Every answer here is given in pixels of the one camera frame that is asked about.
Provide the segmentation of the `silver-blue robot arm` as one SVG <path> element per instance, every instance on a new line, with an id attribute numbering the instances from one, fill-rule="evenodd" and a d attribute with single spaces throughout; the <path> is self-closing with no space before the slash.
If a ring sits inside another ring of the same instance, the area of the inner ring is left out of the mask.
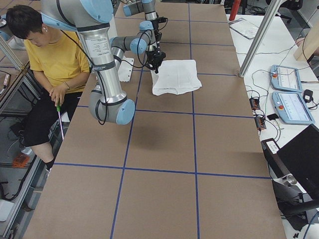
<path id="1" fill-rule="evenodd" d="M 156 44 L 159 48 L 161 33 L 159 30 L 159 16 L 156 12 L 155 4 L 155 0 L 137 0 L 133 3 L 125 4 L 123 6 L 123 12 L 127 17 L 143 12 L 145 14 L 145 19 L 150 21 L 153 25 Z"/>
<path id="2" fill-rule="evenodd" d="M 135 36 L 109 38 L 108 31 L 113 18 L 110 0 L 43 0 L 42 21 L 62 31 L 78 34 L 92 70 L 97 74 L 97 84 L 91 91 L 89 110 L 103 122 L 128 124 L 135 114 L 135 103 L 128 99 L 121 88 L 118 69 L 123 55 L 131 51 L 137 55 L 146 53 L 144 66 L 158 71 L 166 54 L 160 49 L 159 17 L 154 0 L 138 0 L 123 7 L 125 16 L 143 12 L 145 20 Z"/>

